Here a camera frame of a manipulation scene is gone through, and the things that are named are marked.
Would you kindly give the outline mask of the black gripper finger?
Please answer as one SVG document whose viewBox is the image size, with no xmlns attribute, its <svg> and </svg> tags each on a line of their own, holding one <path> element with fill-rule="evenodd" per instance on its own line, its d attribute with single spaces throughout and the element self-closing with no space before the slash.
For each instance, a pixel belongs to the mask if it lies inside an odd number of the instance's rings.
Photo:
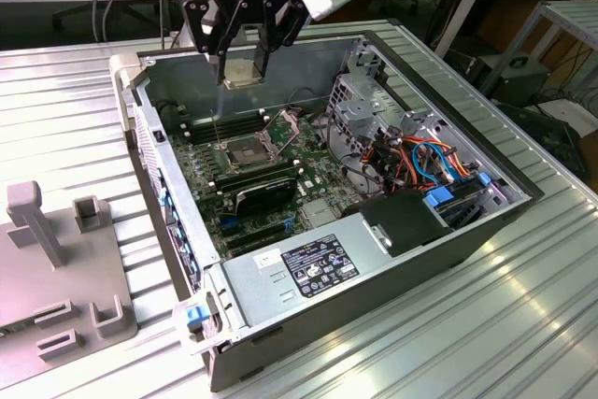
<svg viewBox="0 0 598 399">
<path fill-rule="evenodd" d="M 290 0 L 277 21 L 275 5 L 269 0 L 263 1 L 263 24 L 258 28 L 259 42 L 254 53 L 254 68 L 261 77 L 266 74 L 270 54 L 280 47 L 290 47 L 307 17 L 303 2 Z"/>
<path fill-rule="evenodd" d="M 203 20 L 214 3 L 215 16 L 206 32 Z M 191 40 L 198 52 L 214 65 L 216 82 L 225 79 L 227 52 L 242 25 L 246 0 L 178 0 Z"/>
</svg>

